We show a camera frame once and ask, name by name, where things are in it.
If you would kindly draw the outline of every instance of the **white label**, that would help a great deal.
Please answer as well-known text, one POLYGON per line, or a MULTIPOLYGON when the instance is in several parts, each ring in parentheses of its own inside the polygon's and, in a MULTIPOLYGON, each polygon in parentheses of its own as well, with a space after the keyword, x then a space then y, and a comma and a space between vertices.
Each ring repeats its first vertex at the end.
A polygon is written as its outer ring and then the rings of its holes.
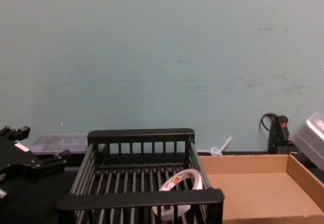
POLYGON ((2 181, 2 180, 5 180, 5 177, 6 177, 6 174, 4 173, 4 174, 1 174, 0 175, 0 182, 2 181))
POLYGON ((19 149, 23 150, 24 152, 29 151, 29 149, 25 146, 23 146, 21 143, 17 143, 15 144, 16 147, 18 147, 19 149))

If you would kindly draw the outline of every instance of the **tape roll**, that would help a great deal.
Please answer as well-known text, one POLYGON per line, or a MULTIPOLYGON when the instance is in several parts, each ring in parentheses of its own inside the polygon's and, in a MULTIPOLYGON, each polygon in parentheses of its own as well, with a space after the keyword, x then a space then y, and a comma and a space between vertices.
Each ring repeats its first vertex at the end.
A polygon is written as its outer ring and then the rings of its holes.
MULTIPOLYGON (((166 181, 159 191, 170 191, 175 185, 179 184, 181 181, 193 178, 193 190, 202 190, 203 189, 203 181, 201 179, 200 173, 195 169, 185 169, 177 174, 173 175, 168 181, 166 181)), ((179 205, 178 206, 178 217, 182 216, 190 209, 190 205, 179 205)), ((153 206, 152 210, 155 215, 157 215, 157 207, 153 206)), ((161 206, 161 219, 162 220, 173 220, 174 210, 173 206, 170 209, 164 210, 164 207, 161 206)))

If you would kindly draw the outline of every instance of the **clear plastic container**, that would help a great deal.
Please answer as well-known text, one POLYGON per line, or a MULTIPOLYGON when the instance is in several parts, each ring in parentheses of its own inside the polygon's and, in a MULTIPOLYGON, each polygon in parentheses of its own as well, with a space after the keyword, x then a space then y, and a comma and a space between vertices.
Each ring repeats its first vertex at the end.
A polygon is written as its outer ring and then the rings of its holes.
POLYGON ((75 154, 85 153, 88 148, 87 134, 42 135, 29 148, 34 154, 57 155, 66 149, 75 154))

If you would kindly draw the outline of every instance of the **gray metal box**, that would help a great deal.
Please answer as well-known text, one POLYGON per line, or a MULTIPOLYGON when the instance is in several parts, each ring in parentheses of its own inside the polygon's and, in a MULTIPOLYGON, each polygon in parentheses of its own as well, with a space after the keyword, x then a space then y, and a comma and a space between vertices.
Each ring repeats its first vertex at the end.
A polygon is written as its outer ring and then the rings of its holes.
POLYGON ((324 170, 324 115, 314 113, 291 134, 290 140, 319 169, 324 170))

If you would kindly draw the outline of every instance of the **black clamp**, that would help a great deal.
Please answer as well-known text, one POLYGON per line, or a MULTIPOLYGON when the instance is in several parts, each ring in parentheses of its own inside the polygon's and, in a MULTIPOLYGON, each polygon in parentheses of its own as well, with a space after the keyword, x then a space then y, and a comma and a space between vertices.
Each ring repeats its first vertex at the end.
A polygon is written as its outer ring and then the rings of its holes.
POLYGON ((70 151, 65 150, 56 157, 40 160, 17 142, 28 138, 29 132, 29 127, 15 130, 6 126, 0 130, 0 184, 19 177, 35 181, 64 171, 70 151))

